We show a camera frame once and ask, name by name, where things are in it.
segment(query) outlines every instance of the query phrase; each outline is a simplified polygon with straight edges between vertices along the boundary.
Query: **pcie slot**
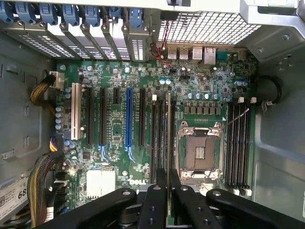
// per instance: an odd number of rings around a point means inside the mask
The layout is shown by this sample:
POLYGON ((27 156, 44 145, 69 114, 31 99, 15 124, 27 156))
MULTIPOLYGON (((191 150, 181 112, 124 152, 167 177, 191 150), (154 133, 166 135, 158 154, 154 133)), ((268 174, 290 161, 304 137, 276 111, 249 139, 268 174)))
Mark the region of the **pcie slot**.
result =
POLYGON ((161 168, 163 101, 158 101, 157 168, 161 168))
POLYGON ((139 146, 145 141, 145 88, 140 89, 139 146))
POLYGON ((81 138, 81 84, 72 83, 71 140, 81 138))
POLYGON ((154 183, 154 172, 155 172, 155 126, 156 126, 156 101, 152 102, 152 126, 151 126, 151 150, 150 150, 150 183, 154 183))
POLYGON ((120 100, 120 89, 114 88, 113 89, 113 104, 119 104, 120 100))
POLYGON ((106 144, 107 136, 107 89, 100 88, 100 140, 99 144, 106 144))
POLYGON ((126 137, 125 151, 128 151, 129 159, 133 162, 132 157, 132 107, 133 107, 133 89, 126 89, 126 137))
POLYGON ((87 124, 87 143, 89 145, 93 144, 93 133, 94 133, 94 89, 88 88, 88 103, 87 103, 87 112, 88 112, 88 124, 87 124))
POLYGON ((173 166, 173 154, 174 154, 174 139, 175 139, 175 107, 176 107, 176 102, 172 101, 171 103, 171 145, 170 145, 170 152, 171 152, 171 157, 170 157, 170 168, 171 169, 173 166))

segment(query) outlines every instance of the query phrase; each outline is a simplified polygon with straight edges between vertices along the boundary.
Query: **ram slot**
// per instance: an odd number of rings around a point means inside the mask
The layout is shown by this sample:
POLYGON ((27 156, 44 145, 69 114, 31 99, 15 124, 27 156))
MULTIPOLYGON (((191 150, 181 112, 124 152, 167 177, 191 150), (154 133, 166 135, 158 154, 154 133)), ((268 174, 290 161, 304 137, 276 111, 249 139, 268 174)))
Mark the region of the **ram slot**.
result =
POLYGON ((140 89, 139 146, 145 144, 145 89, 140 89))
MULTIPOLYGON (((228 104, 228 122, 234 118, 234 106, 228 104)), ((228 125, 227 127, 227 150, 226 150, 226 163, 225 163, 225 184, 230 187, 232 180, 233 169, 233 131, 234 125, 228 125)))
POLYGON ((173 167, 173 155, 174 155, 174 140, 175 140, 175 111, 176 111, 176 102, 172 101, 171 103, 171 145, 170 145, 170 167, 168 169, 171 169, 173 167))
POLYGON ((107 137, 107 89, 100 88, 100 145, 106 144, 107 137))
POLYGON ((156 125, 156 101, 152 102, 152 126, 151 126, 151 151, 150 151, 150 183, 154 183, 155 172, 155 125, 156 125))
POLYGON ((249 107, 249 112, 246 113, 246 129, 245 129, 245 157, 244 157, 244 176, 243 176, 243 186, 249 188, 248 185, 248 166, 249 166, 249 150, 250 150, 250 126, 251 126, 251 107, 249 107))
POLYGON ((133 107, 133 89, 126 89, 126 137, 125 151, 128 151, 129 159, 133 162, 132 156, 132 108, 133 107))
POLYGON ((162 119, 163 117, 163 101, 158 101, 158 135, 157 135, 157 168, 161 168, 162 161, 162 119))
POLYGON ((71 140, 81 138, 81 84, 72 83, 71 140))
POLYGON ((88 88, 88 102, 87 102, 87 143, 93 144, 93 133, 94 133, 94 89, 88 88))

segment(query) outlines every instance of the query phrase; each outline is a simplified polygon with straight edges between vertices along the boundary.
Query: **black pcie slot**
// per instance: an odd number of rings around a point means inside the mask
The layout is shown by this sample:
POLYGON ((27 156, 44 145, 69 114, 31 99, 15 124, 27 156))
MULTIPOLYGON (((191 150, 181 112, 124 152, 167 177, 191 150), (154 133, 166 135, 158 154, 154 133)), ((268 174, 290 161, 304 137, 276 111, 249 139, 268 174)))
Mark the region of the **black pcie slot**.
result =
POLYGON ((107 89, 100 88, 100 145, 106 144, 107 136, 107 89))
POLYGON ((156 102, 152 103, 152 126, 151 126, 151 150, 150 150, 150 183, 154 183, 155 172, 155 125, 156 125, 156 102))
POLYGON ((249 150, 250 150, 250 127, 251 127, 251 107, 245 115, 246 119, 246 130, 245 130, 245 157, 244 157, 244 176, 243 186, 249 187, 248 185, 248 166, 249 166, 249 150))
POLYGON ((173 167, 173 154, 174 154, 174 140, 175 140, 175 111, 176 111, 176 102, 172 101, 171 103, 171 145, 170 145, 170 152, 171 152, 171 158, 170 158, 170 168, 173 167))
POLYGON ((113 89, 113 104, 119 104, 120 102, 120 89, 114 88, 113 89))
POLYGON ((145 88, 140 89, 139 146, 145 144, 145 88))
POLYGON ((163 101, 158 102, 157 168, 161 168, 163 101))
POLYGON ((93 144, 93 133, 94 133, 94 89, 88 88, 88 102, 87 102, 87 143, 93 144))

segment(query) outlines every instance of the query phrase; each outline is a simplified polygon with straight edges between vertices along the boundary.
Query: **ventilation grille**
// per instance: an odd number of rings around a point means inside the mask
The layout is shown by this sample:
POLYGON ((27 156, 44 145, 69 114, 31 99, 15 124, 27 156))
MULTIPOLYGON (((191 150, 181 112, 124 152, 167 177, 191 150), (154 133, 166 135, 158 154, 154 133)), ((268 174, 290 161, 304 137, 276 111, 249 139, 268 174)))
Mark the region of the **ventilation grille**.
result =
POLYGON ((142 40, 132 40, 134 58, 136 61, 143 60, 143 41, 142 40))
MULTIPOLYGON (((260 25, 248 25, 238 13, 179 13, 169 21, 167 42, 237 44, 260 25)), ((163 41, 166 21, 162 21, 159 40, 163 41)))
POLYGON ((73 55, 71 55, 69 52, 67 52, 64 48, 62 48, 60 45, 58 45, 56 42, 51 40, 48 36, 37 36, 39 39, 41 39, 43 42, 63 54, 65 57, 71 57, 73 58, 73 55))
POLYGON ((53 52, 52 50, 48 49, 46 46, 40 44, 39 42, 35 41, 28 35, 18 35, 19 37, 23 38, 27 43, 35 46, 36 48, 40 49, 41 51, 45 52, 46 54, 52 57, 60 57, 57 53, 53 52))

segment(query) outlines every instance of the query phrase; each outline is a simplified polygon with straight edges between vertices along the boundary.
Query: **perforated metal panel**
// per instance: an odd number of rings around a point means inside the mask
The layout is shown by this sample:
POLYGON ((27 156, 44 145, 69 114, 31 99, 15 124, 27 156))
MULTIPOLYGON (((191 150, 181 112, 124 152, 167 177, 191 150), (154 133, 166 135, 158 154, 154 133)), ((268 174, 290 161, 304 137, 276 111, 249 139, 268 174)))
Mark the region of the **perforated metal panel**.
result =
POLYGON ((27 43, 29 43, 29 44, 35 46, 36 48, 40 49, 41 51, 45 52, 46 54, 48 54, 52 57, 60 57, 58 54, 56 54, 52 50, 48 49, 46 46, 40 44, 39 42, 35 41, 28 35, 18 35, 18 36, 21 37, 22 39, 24 39, 24 41, 26 41, 27 43))
MULTIPOLYGON (((169 21, 167 42, 237 44, 260 25, 248 25, 238 13, 179 13, 169 21)), ((166 21, 162 21, 159 40, 164 39, 166 21)))

